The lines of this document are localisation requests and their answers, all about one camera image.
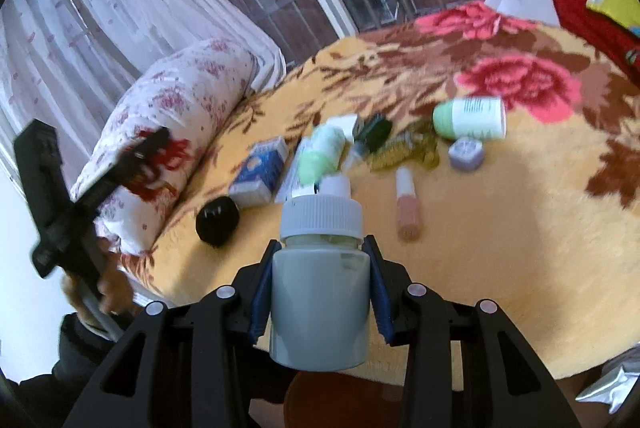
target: white wall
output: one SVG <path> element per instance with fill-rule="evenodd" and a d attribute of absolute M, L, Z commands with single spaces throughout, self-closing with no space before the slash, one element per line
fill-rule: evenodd
<path fill-rule="evenodd" d="M 0 367 L 14 381 L 51 371 L 60 322 L 71 311 L 60 271 L 42 280 L 31 265 L 37 238 L 26 203 L 0 172 Z"/>

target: floral pillow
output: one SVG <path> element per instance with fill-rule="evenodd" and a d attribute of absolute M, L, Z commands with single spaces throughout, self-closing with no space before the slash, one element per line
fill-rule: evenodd
<path fill-rule="evenodd" d="M 116 190 L 96 220 L 97 233 L 121 252 L 145 254 L 188 177 L 255 74 L 255 58 L 226 39 L 199 42 L 158 60 L 123 95 L 84 166 L 77 199 L 119 154 L 160 126 L 167 148 L 149 163 L 147 179 Z"/>

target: black sleeve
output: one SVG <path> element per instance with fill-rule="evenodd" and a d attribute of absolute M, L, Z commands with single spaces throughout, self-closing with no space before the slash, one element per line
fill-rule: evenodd
<path fill-rule="evenodd" d="M 89 331 L 76 314 L 65 316 L 60 328 L 60 360 L 51 374 L 14 386 L 14 395 L 38 426 L 62 426 L 76 399 L 113 342 Z"/>

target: blue gripper pad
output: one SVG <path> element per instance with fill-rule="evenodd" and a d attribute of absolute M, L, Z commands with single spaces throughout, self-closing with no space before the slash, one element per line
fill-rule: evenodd
<path fill-rule="evenodd" d="M 376 317 L 378 332 L 384 336 L 385 343 L 390 344 L 394 338 L 394 326 L 391 321 L 391 298 L 386 292 L 382 273 L 380 272 L 376 258 L 370 256 L 370 260 L 371 274 L 369 286 L 373 313 Z"/>
<path fill-rule="evenodd" d="M 273 271 L 273 260 L 269 260 L 264 269 L 262 278 L 258 282 L 254 299 L 251 302 L 251 324 L 247 335 L 252 344 L 256 344 L 258 338 L 267 329 L 267 320 L 271 311 L 271 273 Z"/>

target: yellow fabric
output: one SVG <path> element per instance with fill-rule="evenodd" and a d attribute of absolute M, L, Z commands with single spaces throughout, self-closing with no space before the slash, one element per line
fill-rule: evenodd
<path fill-rule="evenodd" d="M 537 76 L 537 92 L 520 86 L 523 99 L 508 111 L 507 137 L 486 144 L 479 170 L 449 167 L 444 143 L 435 170 L 412 166 L 424 218 L 418 242 L 402 244 L 396 236 L 393 173 L 359 167 L 351 177 L 353 198 L 386 258 L 445 299 L 496 300 L 555 378 L 629 348 L 640 340 L 640 90 L 564 30 L 529 25 L 516 32 L 512 25 L 498 31 L 499 25 L 481 40 L 455 30 L 439 37 L 407 24 L 322 50 L 276 91 L 239 105 L 153 253 L 127 267 L 177 304 L 199 300 L 258 262 L 269 239 L 278 238 L 276 204 L 242 211 L 220 249 L 200 242 L 194 230 L 197 211 L 225 193 L 254 142 L 283 135 L 294 145 L 314 124 L 350 112 L 384 112 L 400 130 L 428 116 L 437 101 L 468 94 L 468 86 L 455 82 L 462 80 L 458 72 L 488 58 L 544 57 L 555 71 L 547 63 L 529 71 L 510 67 L 509 76 Z M 541 66 L 550 70 L 539 74 Z M 500 85 L 496 76 L 487 82 Z M 578 93 L 562 93 L 554 76 L 570 76 L 566 86 L 578 84 Z M 531 98 L 545 90 L 559 90 L 547 101 L 560 109 L 554 119 L 570 115 L 558 122 L 536 118 Z M 266 337 L 260 346 L 268 346 Z M 371 319 L 369 361 L 350 373 L 399 384 L 405 366 L 406 349 L 385 346 Z"/>
<path fill-rule="evenodd" d="M 587 0 L 587 8 L 608 16 L 636 36 L 640 36 L 638 0 Z"/>

